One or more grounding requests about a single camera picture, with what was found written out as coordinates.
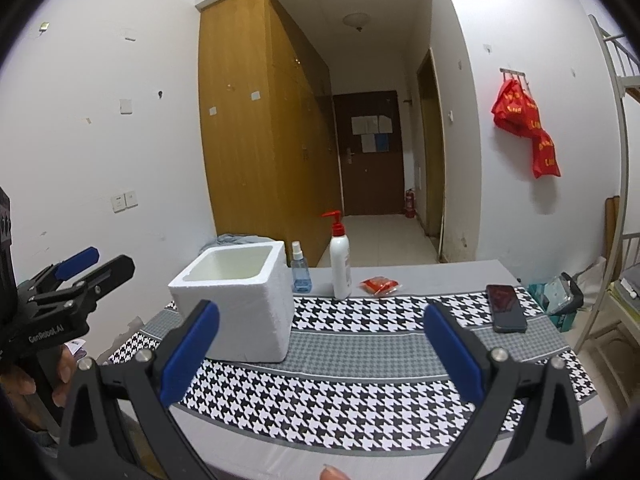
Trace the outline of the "person right hand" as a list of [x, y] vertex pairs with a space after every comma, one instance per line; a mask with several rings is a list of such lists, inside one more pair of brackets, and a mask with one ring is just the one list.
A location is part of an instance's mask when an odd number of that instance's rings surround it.
[[350, 480], [349, 476], [334, 466], [326, 465], [323, 467], [320, 480]]

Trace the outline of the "person left hand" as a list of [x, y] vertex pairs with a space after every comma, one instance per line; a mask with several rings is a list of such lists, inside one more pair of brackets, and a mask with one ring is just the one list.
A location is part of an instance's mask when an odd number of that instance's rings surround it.
[[[58, 382], [52, 393], [52, 401], [58, 408], [64, 408], [70, 383], [76, 372], [76, 360], [70, 353], [70, 349], [63, 344], [60, 350], [60, 358], [56, 366]], [[44, 431], [46, 423], [37, 411], [29, 404], [28, 398], [36, 394], [35, 382], [19, 367], [12, 367], [9, 372], [1, 375], [1, 388], [8, 398], [13, 411], [21, 422], [29, 429]]]

